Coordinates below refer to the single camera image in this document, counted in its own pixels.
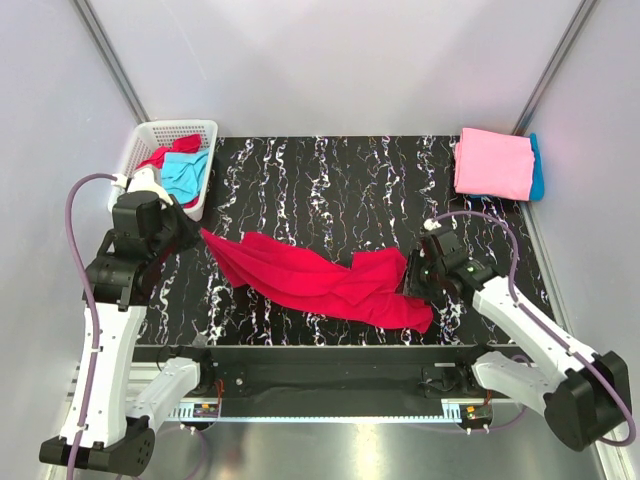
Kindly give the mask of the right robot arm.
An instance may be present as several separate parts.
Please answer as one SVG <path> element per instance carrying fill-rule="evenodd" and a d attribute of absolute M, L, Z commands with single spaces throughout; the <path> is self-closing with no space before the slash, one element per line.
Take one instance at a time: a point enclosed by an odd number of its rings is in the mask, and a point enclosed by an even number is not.
<path fill-rule="evenodd" d="M 580 452 L 631 415 L 626 362 L 597 353 L 559 327 L 499 269 L 469 255 L 455 232 L 436 221 L 423 227 L 400 287 L 409 298 L 434 303 L 448 296 L 489 319 L 532 360 L 526 366 L 480 346 L 454 371 L 466 396 L 503 394 L 541 415 L 569 449 Z"/>

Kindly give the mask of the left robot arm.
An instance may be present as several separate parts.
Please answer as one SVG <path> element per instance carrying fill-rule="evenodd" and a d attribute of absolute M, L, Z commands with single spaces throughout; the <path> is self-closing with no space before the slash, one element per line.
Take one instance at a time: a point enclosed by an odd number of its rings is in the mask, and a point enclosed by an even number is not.
<path fill-rule="evenodd" d="M 128 402 L 137 335 L 161 267 L 199 239 L 198 225 L 174 197 L 125 193 L 112 208 L 113 227 L 85 276 L 85 340 L 72 404 L 58 435 L 40 446 L 45 464 L 139 476 L 156 433 L 188 393 L 208 394 L 216 372 L 193 347 L 174 354 Z"/>

